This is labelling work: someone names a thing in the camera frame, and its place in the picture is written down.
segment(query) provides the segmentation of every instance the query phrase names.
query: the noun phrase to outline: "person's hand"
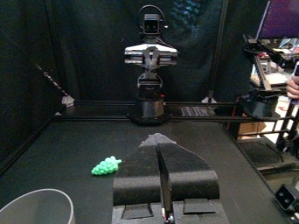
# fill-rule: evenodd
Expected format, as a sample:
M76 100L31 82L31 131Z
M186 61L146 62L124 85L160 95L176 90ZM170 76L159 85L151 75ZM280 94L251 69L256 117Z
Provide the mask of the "person's hand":
M292 76L286 83L286 92L291 99L299 99L299 76Z

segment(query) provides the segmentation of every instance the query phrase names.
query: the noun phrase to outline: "black backdrop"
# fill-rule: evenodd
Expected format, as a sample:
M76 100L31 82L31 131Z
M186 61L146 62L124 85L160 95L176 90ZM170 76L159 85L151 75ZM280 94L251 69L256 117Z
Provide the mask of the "black backdrop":
M127 46L140 44L136 15L146 4L162 9L163 40L180 52L164 67L168 101L198 101L207 94L218 42L222 0L52 1L68 88L77 100L132 101L143 70L124 63Z
M0 161L60 107L61 94L28 58L51 71L77 101L132 101L142 68L124 63L124 49L140 44L139 9L155 4L170 25L163 40L182 53L178 66L159 71L166 100L200 101L212 88L216 101L231 102L248 91L251 65L242 35L255 36L266 3L228 0L224 35L218 39L222 0L1 1Z

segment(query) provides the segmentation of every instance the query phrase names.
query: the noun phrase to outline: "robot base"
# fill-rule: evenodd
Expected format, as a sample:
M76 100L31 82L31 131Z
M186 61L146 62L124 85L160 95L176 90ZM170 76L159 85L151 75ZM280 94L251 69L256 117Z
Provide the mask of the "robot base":
M138 124L159 125L171 119L171 113L164 106L164 98L138 98L135 106L130 109L127 117Z

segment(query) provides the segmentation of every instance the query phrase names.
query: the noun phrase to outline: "purple screen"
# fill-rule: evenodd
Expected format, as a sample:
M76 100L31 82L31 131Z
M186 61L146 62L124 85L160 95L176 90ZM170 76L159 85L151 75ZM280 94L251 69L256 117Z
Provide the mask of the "purple screen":
M256 38L299 38L299 0L270 1Z

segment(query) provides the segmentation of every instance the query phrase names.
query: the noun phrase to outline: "black table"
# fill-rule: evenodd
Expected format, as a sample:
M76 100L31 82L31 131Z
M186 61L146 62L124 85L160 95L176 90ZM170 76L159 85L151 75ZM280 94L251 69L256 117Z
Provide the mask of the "black table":
M0 207L32 190L56 188L73 201L76 224L111 223L115 174L93 177L91 169L112 155L124 160L154 133L194 151L218 173L231 224L288 223L263 177L216 122L154 127L130 121L52 122L0 178Z

